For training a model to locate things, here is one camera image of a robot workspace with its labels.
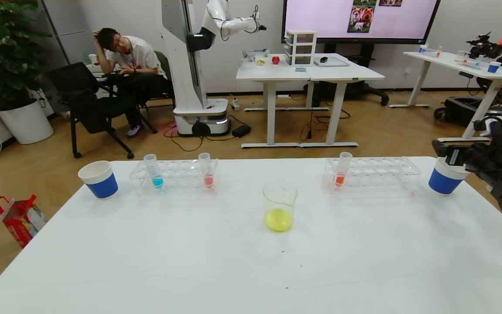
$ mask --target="large screen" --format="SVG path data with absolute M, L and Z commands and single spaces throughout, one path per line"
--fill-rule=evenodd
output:
M 424 44 L 440 0 L 285 0 L 286 30 L 313 30 L 319 42 Z

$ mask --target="white planter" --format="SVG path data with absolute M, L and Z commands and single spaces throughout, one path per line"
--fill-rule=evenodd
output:
M 0 111 L 0 118 L 21 144 L 36 143 L 54 133 L 38 100 L 19 109 Z

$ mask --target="white and blue paper cup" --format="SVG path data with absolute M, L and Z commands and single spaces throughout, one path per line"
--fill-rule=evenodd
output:
M 499 69 L 500 66 L 501 66 L 501 62 L 495 62 L 495 61 L 490 62 L 488 72 L 489 73 L 497 73 L 497 70 Z
M 444 157 L 439 157 L 429 179 L 429 186 L 440 194 L 451 194 L 470 173 L 462 166 L 448 165 Z
M 108 198 L 118 190 L 109 161 L 94 161 L 78 171 L 78 177 L 97 198 Z

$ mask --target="man's hand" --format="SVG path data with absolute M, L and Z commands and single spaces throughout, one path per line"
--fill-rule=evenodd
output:
M 119 68 L 121 69 L 121 71 L 119 72 L 119 75 L 135 73 L 135 69 L 130 68 L 129 66 L 120 66 Z
M 94 41 L 96 42 L 98 47 L 100 47 L 100 43 L 98 42 L 98 37 L 97 37 L 99 33 L 100 33 L 100 30 L 92 32 L 92 38 L 94 38 Z

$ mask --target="yellow liquid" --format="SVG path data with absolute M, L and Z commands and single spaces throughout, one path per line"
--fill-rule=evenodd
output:
M 273 231 L 283 232 L 292 226 L 292 215 L 280 208 L 275 208 L 265 215 L 265 224 Z

